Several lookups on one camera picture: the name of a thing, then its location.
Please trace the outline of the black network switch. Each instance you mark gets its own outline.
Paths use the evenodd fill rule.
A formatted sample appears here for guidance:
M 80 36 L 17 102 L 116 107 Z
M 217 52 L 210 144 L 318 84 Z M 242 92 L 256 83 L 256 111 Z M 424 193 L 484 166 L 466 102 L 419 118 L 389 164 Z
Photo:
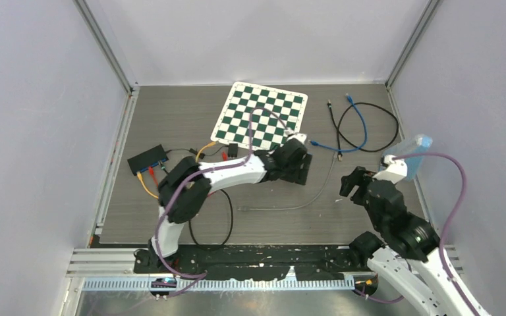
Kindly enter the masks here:
M 143 173 L 148 167 L 155 167 L 168 160 L 166 151 L 161 144 L 148 149 L 134 157 L 127 159 L 131 173 L 136 176 L 138 172 Z

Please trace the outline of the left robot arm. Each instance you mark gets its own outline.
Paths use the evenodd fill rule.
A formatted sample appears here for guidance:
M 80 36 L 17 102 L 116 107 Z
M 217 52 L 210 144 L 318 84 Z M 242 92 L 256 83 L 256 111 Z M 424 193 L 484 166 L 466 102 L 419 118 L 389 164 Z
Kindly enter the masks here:
M 311 162 L 312 154 L 298 138 L 273 150 L 257 149 L 240 159 L 217 163 L 185 157 L 158 185 L 159 221 L 150 239 L 150 263 L 161 273 L 175 266 L 183 226 L 199 213 L 211 193 L 276 180 L 304 185 Z

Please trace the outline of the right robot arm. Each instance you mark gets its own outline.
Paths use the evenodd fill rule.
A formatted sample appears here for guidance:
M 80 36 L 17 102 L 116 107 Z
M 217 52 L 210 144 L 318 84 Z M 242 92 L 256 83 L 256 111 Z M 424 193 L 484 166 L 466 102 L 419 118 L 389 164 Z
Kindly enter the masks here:
M 407 166 L 391 164 L 372 172 L 355 168 L 341 179 L 341 196 L 365 208 L 374 230 L 351 242 L 350 262 L 386 280 L 422 315 L 487 315 L 450 265 L 431 224 L 410 213 L 396 183 Z

